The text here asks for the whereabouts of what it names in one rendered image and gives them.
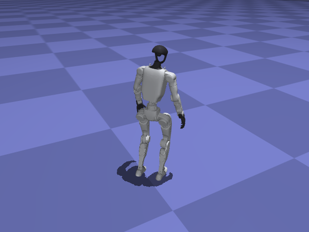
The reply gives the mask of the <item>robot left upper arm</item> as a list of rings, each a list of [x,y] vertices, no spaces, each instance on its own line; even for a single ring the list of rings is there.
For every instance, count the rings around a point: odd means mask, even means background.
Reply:
[[[143,70],[146,66],[141,66],[139,68],[137,68],[137,74],[136,74],[136,78],[135,78],[135,83],[134,83],[134,89],[137,92],[141,91],[141,82],[142,82],[142,76],[143,76]]]

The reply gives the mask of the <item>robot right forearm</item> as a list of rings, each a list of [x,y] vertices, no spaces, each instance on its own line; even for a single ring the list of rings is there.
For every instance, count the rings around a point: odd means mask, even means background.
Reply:
[[[175,109],[176,109],[176,112],[177,112],[177,116],[178,114],[182,114],[183,116],[183,108],[182,108],[182,103],[181,103],[181,99],[180,99],[180,95],[178,94],[178,99],[179,101],[175,101],[174,102],[174,106],[175,106]]]

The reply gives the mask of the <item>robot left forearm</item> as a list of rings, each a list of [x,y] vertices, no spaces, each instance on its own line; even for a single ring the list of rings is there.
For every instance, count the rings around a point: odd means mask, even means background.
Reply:
[[[137,92],[135,89],[133,89],[133,90],[134,90],[135,98],[136,98],[138,104],[141,104],[142,103],[142,101],[141,101],[142,100],[141,91]]]

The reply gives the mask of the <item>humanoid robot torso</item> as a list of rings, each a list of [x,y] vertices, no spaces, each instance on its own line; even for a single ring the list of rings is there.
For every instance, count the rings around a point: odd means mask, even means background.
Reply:
[[[160,108],[156,104],[161,101],[165,94],[167,86],[165,72],[168,72],[168,70],[165,67],[162,68],[162,66],[161,70],[152,69],[150,66],[151,64],[144,68],[142,76],[142,96],[144,100],[149,101],[143,113],[145,119],[158,122],[157,116],[160,113]]]

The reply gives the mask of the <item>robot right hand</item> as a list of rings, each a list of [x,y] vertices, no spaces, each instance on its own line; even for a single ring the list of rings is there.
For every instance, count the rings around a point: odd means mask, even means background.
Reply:
[[[182,114],[178,114],[178,116],[179,116],[179,118],[181,118],[181,121],[182,121],[182,125],[181,125],[181,129],[182,128],[184,128],[184,126],[185,126],[185,117],[184,117],[184,114],[183,114],[183,116],[182,116]]]

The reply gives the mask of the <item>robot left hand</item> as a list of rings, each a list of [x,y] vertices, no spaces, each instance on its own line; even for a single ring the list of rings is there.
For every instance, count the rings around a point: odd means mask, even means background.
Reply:
[[[142,101],[142,100],[141,100],[141,101]],[[141,108],[146,107],[145,105],[143,105],[143,103],[138,104],[138,102],[137,102],[137,101],[136,101],[136,103],[137,103],[137,112],[138,112],[138,110],[140,110]]]

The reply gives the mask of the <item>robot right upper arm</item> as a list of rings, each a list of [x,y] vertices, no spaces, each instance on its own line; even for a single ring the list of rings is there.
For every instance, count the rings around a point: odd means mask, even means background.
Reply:
[[[177,88],[177,82],[176,82],[176,75],[172,72],[165,72],[165,79],[169,83],[169,88],[171,91],[171,101],[177,102],[179,101],[178,99],[178,88]]]

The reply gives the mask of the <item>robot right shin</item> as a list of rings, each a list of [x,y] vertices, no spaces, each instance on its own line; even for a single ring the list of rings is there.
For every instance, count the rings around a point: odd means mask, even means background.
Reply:
[[[166,143],[166,148],[160,148],[160,153],[159,153],[159,171],[161,171],[161,174],[163,173],[165,162],[168,158],[169,154],[169,148],[170,148],[170,141],[168,140]]]

